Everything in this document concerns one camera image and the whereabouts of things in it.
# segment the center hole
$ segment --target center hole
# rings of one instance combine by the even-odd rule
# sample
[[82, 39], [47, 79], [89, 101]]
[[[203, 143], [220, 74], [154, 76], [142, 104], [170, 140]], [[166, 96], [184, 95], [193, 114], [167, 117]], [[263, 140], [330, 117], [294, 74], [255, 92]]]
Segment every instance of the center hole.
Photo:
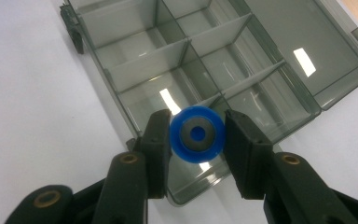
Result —
[[190, 136], [194, 141], [202, 141], [205, 138], [205, 130], [200, 126], [194, 127], [190, 132]]

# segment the white table surface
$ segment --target white table surface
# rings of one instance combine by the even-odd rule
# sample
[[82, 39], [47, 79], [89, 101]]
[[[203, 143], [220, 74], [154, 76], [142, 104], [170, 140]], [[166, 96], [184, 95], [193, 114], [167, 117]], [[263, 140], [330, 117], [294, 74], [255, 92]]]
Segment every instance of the white table surface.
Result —
[[[49, 184], [79, 191], [105, 177], [131, 137], [88, 55], [77, 55], [62, 0], [0, 0], [0, 223]], [[280, 143], [358, 199], [358, 89]], [[232, 177], [188, 205], [149, 202], [150, 223], [266, 223]]]

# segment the plastic storage box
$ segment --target plastic storage box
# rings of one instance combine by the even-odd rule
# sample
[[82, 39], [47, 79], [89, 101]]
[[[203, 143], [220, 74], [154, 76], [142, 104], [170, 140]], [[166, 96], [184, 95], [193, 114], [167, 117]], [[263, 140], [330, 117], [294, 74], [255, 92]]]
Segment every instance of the plastic storage box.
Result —
[[[335, 1], [66, 5], [67, 26], [84, 38], [134, 136], [155, 111], [205, 105], [222, 119], [228, 108], [247, 114], [278, 143], [358, 86], [358, 32], [338, 24], [351, 26]], [[183, 205], [227, 175], [223, 156], [194, 164], [173, 155], [168, 197]]]

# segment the blue washer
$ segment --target blue washer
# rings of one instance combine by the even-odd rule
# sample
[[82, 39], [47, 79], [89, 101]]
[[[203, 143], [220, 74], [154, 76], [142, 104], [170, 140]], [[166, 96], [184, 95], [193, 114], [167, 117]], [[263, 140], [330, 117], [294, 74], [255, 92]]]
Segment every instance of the blue washer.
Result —
[[[209, 148], [203, 151], [195, 151], [186, 147], [180, 135], [183, 124], [186, 123], [187, 120], [196, 117], [201, 117], [210, 121], [215, 131], [213, 143]], [[172, 120], [170, 127], [170, 141], [173, 151], [183, 160], [193, 163], [210, 161], [220, 154], [225, 145], [225, 124], [212, 109], [205, 106], [191, 106], [182, 110]]]

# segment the blue plastic cap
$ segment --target blue plastic cap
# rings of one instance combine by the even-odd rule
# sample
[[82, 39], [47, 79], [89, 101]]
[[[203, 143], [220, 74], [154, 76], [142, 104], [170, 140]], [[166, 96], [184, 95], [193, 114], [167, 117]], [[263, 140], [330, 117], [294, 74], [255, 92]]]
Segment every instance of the blue plastic cap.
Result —
[[[192, 150], [185, 146], [181, 139], [181, 129], [187, 120], [193, 118], [204, 118], [211, 122], [215, 136], [209, 148], [202, 151]], [[171, 122], [170, 141], [173, 151], [181, 159], [193, 163], [201, 163], [214, 159], [222, 151], [225, 141], [225, 124], [220, 117], [210, 108], [205, 106], [191, 106], [182, 110]], [[196, 127], [191, 130], [190, 136], [195, 141], [201, 141], [205, 137], [205, 130]]]

